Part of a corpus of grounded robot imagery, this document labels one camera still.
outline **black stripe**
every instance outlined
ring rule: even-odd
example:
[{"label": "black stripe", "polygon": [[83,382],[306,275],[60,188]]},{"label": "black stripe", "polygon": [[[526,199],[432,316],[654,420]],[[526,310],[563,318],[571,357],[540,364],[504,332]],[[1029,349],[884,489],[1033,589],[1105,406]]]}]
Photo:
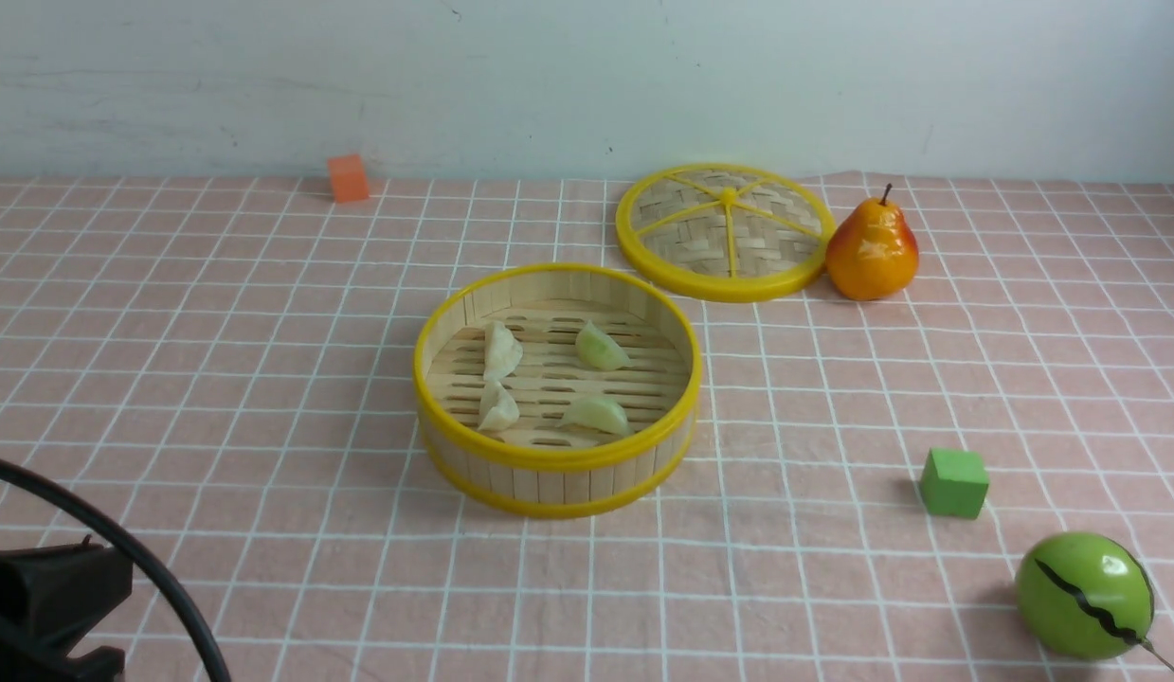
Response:
[{"label": "black stripe", "polygon": [[1058,573],[1054,573],[1053,568],[1046,566],[1046,562],[1040,560],[1033,561],[1037,561],[1038,568],[1041,569],[1041,573],[1044,573],[1051,582],[1053,582],[1060,590],[1068,593],[1068,595],[1075,600],[1075,603],[1079,605],[1079,609],[1084,612],[1086,616],[1093,617],[1097,622],[1099,622],[1111,637],[1122,640],[1122,642],[1129,644],[1131,647],[1142,643],[1142,639],[1138,637],[1138,633],[1135,630],[1128,629],[1128,627],[1118,627],[1116,622],[1113,620],[1112,613],[1099,607],[1093,607],[1093,605],[1088,603],[1088,596],[1084,595],[1084,590],[1080,590],[1079,587],[1072,586],[1071,582],[1066,582],[1066,580],[1060,578]]},{"label": "black stripe", "polygon": [[1154,620],[1155,620],[1155,588],[1151,583],[1151,578],[1149,578],[1149,575],[1147,575],[1147,569],[1142,568],[1142,562],[1140,562],[1132,553],[1129,553],[1129,549],[1127,549],[1125,547],[1121,547],[1120,542],[1114,542],[1113,540],[1109,540],[1109,541],[1113,542],[1114,545],[1116,545],[1116,547],[1120,547],[1121,552],[1125,553],[1125,556],[1129,556],[1129,561],[1133,561],[1133,566],[1136,567],[1138,574],[1142,575],[1142,581],[1147,586],[1147,596],[1149,596],[1149,599],[1151,599],[1151,621],[1154,622]]}]

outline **black cable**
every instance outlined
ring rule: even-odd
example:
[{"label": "black cable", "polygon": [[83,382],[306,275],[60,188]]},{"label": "black cable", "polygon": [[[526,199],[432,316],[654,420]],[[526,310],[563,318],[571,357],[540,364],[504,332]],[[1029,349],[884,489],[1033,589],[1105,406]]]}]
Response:
[{"label": "black cable", "polygon": [[1148,651],[1151,651],[1151,655],[1155,656],[1159,660],[1159,663],[1162,663],[1163,666],[1166,666],[1167,669],[1172,670],[1172,674],[1174,675],[1174,664],[1168,663],[1168,660],[1166,660],[1166,657],[1163,657],[1163,656],[1159,655],[1158,653],[1155,653],[1155,646],[1152,644],[1149,640],[1142,640],[1142,648],[1145,648]]},{"label": "black cable", "polygon": [[174,607],[175,614],[178,614],[180,621],[187,629],[187,634],[191,635],[191,642],[195,643],[195,649],[204,662],[204,669],[210,681],[232,682],[229,667],[223,661],[217,641],[204,621],[204,614],[200,613],[195,601],[191,601],[191,596],[181,586],[175,574],[170,573],[166,565],[157,556],[154,556],[153,552],[149,552],[148,547],[140,543],[140,540],[124,531],[109,515],[35,472],[0,459],[0,480],[60,508],[106,539],[119,552],[123,552],[124,556],[128,556],[133,565],[143,570],[146,576],[153,581],[161,595],[169,601],[170,607]]}]

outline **yellow rim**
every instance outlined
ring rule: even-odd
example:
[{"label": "yellow rim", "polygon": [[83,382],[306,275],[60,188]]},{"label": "yellow rim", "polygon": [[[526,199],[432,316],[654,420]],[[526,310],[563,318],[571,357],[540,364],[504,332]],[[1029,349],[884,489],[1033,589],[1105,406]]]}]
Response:
[{"label": "yellow rim", "polygon": [[[822,221],[821,234],[816,234],[811,229],[802,228],[802,225],[791,221],[782,220],[780,216],[765,214],[755,207],[744,205],[741,202],[735,203],[735,205],[738,205],[743,210],[781,222],[785,225],[785,228],[817,236],[818,250],[812,252],[810,258],[804,261],[804,263],[799,263],[796,268],[788,269],[785,272],[778,272],[778,275],[767,277],[748,277],[748,279],[736,277],[735,269],[737,269],[737,264],[734,263],[734,220],[730,217],[730,203],[722,202],[721,197],[716,197],[715,191],[703,189],[703,187],[696,185],[694,182],[687,181],[686,178],[675,177],[677,174],[694,171],[694,169],[727,169],[727,171],[754,174],[754,176],[758,176],[758,180],[740,189],[737,194],[735,194],[736,198],[741,198],[743,194],[747,194],[747,191],[768,182],[776,182],[798,191],[798,194],[807,200],[807,203],[810,203],[812,210],[818,214],[818,218]],[[630,211],[633,211],[633,203],[636,201],[639,195],[642,194],[642,191],[649,189],[653,184],[655,184],[655,182],[668,178],[694,187],[694,189],[699,189],[700,191],[703,191],[703,194],[713,195],[713,197],[717,198],[716,202],[703,203],[700,205],[701,209],[716,207],[720,205],[720,203],[724,205],[726,232],[730,245],[729,279],[724,279],[724,277],[699,275],[699,272],[691,272],[683,268],[673,266],[673,264],[669,264],[664,259],[659,258],[655,254],[652,254],[652,251],[646,249],[642,244],[641,235],[643,232],[647,232],[647,230],[653,228],[659,228],[662,223],[670,222],[672,220],[681,217],[680,214],[689,211],[681,211],[675,216],[668,216],[655,224],[647,225],[647,228],[643,228],[642,230],[633,229],[633,224],[629,222],[629,215]],[[625,197],[621,198],[620,207],[616,208],[616,241],[620,243],[621,251],[625,252],[626,258],[629,259],[629,263],[633,263],[634,269],[641,272],[641,275],[649,277],[653,283],[659,284],[664,289],[683,295],[683,297],[703,298],[706,302],[767,302],[771,298],[787,297],[789,293],[794,293],[795,291],[807,288],[812,283],[812,281],[817,279],[817,277],[822,275],[826,258],[826,243],[834,234],[835,218],[832,214],[830,214],[830,210],[826,209],[826,205],[822,203],[822,200],[816,197],[812,191],[805,189],[802,184],[783,178],[777,174],[770,174],[768,171],[763,171],[762,169],[742,167],[742,164],[686,164],[686,167],[664,169],[664,171],[652,174],[650,177],[646,177],[641,182],[634,184],[628,191],[625,193]]]},{"label": "yellow rim", "polygon": [[[501,279],[508,279],[510,277],[520,277],[522,275],[529,275],[531,272],[547,272],[556,271],[556,269],[568,269],[568,271],[581,271],[581,272],[595,272],[596,275],[602,275],[606,277],[615,277],[630,284],[637,286],[650,293],[652,297],[659,299],[661,305],[666,306],[666,310],[672,311],[675,319],[686,329],[687,340],[690,344],[691,352],[691,371],[689,379],[687,380],[687,389],[683,390],[683,396],[675,403],[668,413],[663,414],[663,418],[650,425],[648,428],[643,428],[637,433],[629,435],[628,438],[621,438],[620,440],[613,441],[613,444],[598,445],[595,448],[582,448],[582,450],[569,450],[569,452],[561,452],[561,450],[545,450],[545,448],[527,448],[522,445],[504,444],[504,441],[495,440],[471,430],[468,426],[464,426],[457,419],[452,419],[452,414],[444,411],[439,406],[439,403],[434,400],[434,394],[431,393],[430,387],[426,385],[426,379],[423,377],[423,349],[426,347],[426,338],[430,337],[432,330],[434,330],[434,324],[447,313],[448,309],[456,305],[460,298],[467,297],[483,286],[491,285]],[[421,333],[418,335],[418,342],[414,345],[414,364],[413,364],[413,379],[414,390],[418,393],[418,405],[423,410],[423,414],[426,419],[430,419],[431,424],[452,445],[458,446],[458,448],[467,450],[470,453],[478,454],[478,457],[484,460],[490,460],[495,464],[507,465],[510,467],[517,468],[529,468],[533,471],[583,471],[591,468],[599,468],[603,466],[613,466],[622,461],[629,460],[630,458],[637,457],[637,454],[645,453],[647,450],[653,448],[653,446],[660,444],[666,437],[670,434],[672,431],[677,428],[683,419],[689,419],[691,411],[695,408],[695,403],[700,398],[700,376],[703,374],[703,362],[700,358],[700,344],[695,339],[695,329],[691,328],[691,323],[683,315],[683,311],[679,310],[679,306],[661,292],[659,289],[654,289],[650,284],[637,279],[626,272],[613,271],[608,268],[592,266],[592,264],[586,263],[539,263],[533,264],[533,266],[522,266],[508,269],[504,272],[495,272],[495,275],[484,277],[473,284],[461,289],[453,297],[444,302],[443,305],[436,308],[434,313],[431,313],[430,319],[423,325]]]},{"label": "yellow rim", "polygon": [[689,434],[687,434],[687,440],[683,441],[682,448],[675,453],[669,462],[666,462],[664,467],[656,471],[655,474],[650,475],[649,479],[645,479],[642,484],[635,485],[633,488],[628,488],[625,493],[620,495],[612,495],[610,498],[605,498],[602,500],[595,500],[594,502],[579,502],[574,505],[546,505],[542,502],[525,502],[522,500],[517,500],[513,498],[507,498],[499,495],[499,493],[492,493],[486,491],[486,488],[480,488],[478,485],[471,484],[468,480],[463,479],[463,477],[452,470],[445,462],[439,454],[436,453],[434,448],[431,448],[430,437],[426,432],[423,432],[423,445],[426,446],[426,457],[430,457],[434,468],[439,470],[440,474],[444,474],[448,484],[452,484],[457,491],[465,493],[478,500],[483,505],[490,506],[491,508],[498,508],[501,511],[507,511],[507,513],[517,513],[520,515],[527,515],[527,518],[583,518],[583,515],[596,515],[601,513],[609,513],[609,511],[616,511],[622,508],[622,506],[630,505],[641,498],[648,495],[655,491],[659,485],[663,484],[670,474],[679,467],[679,464],[683,461],[687,455],[687,450],[691,446],[691,438],[695,437],[695,424],[691,425]]}]

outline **green block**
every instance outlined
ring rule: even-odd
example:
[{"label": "green block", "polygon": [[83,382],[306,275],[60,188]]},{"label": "green block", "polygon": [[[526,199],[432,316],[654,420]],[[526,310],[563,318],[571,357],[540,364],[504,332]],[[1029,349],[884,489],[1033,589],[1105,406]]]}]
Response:
[{"label": "green block", "polygon": [[929,513],[978,518],[989,488],[990,477],[978,453],[949,448],[927,453],[920,489]]}]

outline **foam cube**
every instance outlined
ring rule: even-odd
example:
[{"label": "foam cube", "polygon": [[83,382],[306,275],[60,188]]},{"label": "foam cube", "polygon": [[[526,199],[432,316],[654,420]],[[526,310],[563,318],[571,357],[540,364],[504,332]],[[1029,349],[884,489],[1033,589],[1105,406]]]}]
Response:
[{"label": "foam cube", "polygon": [[989,488],[990,477],[978,453],[950,448],[927,453],[920,492],[929,513],[978,518]]},{"label": "foam cube", "polygon": [[335,194],[335,203],[362,202],[369,198],[366,171],[359,155],[335,156],[326,160],[330,168],[330,189]]}]

